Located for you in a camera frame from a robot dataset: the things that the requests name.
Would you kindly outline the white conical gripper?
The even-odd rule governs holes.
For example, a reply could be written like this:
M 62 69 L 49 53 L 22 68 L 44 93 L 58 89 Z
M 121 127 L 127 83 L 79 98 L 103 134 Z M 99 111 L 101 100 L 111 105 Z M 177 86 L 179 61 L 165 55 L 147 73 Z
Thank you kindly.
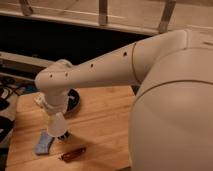
M 47 116 L 47 133 L 52 137 L 60 137 L 68 131 L 64 115 L 58 112 Z

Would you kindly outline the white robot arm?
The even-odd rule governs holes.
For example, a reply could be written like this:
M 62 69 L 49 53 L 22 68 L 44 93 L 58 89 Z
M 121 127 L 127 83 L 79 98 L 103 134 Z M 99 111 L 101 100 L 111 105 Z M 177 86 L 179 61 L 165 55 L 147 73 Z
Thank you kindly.
M 58 60 L 35 78 L 37 99 L 67 131 L 72 88 L 137 85 L 129 115 L 131 171 L 213 171 L 213 35 L 182 29 L 73 65 Z

